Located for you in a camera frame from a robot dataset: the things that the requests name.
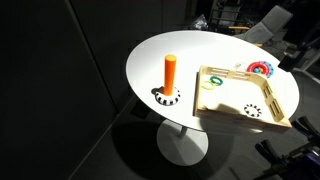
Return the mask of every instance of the table base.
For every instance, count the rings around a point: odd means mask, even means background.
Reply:
[[[207,133],[165,120],[157,133],[160,152],[170,162],[180,166],[198,163],[208,151]]]

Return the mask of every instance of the orange peg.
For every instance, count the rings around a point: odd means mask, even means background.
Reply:
[[[174,73],[176,70],[177,57],[174,55],[167,55],[165,57],[165,74],[164,74],[164,90],[163,94],[166,96],[172,95]]]

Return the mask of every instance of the black and white circle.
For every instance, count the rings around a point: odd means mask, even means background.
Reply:
[[[244,111],[251,117],[260,117],[262,114],[261,109],[253,104],[247,104],[244,107]]]
[[[166,96],[161,93],[161,88],[156,92],[156,100],[165,106],[171,106],[176,104],[181,98],[180,91],[175,87],[171,96]]]

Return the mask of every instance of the red ring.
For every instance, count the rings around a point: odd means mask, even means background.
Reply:
[[[254,68],[262,68],[263,69],[263,73],[264,75],[268,76],[268,74],[270,73],[270,68],[268,65],[266,65],[265,63],[262,63],[262,62],[254,62],[254,63],[251,63],[248,68],[247,68],[247,71],[248,72],[253,72]]]

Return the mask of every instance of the wooden box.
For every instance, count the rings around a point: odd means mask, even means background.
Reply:
[[[207,90],[202,86],[211,76],[223,84]],[[292,127],[265,75],[201,66],[196,86],[197,117],[262,131],[284,132]]]

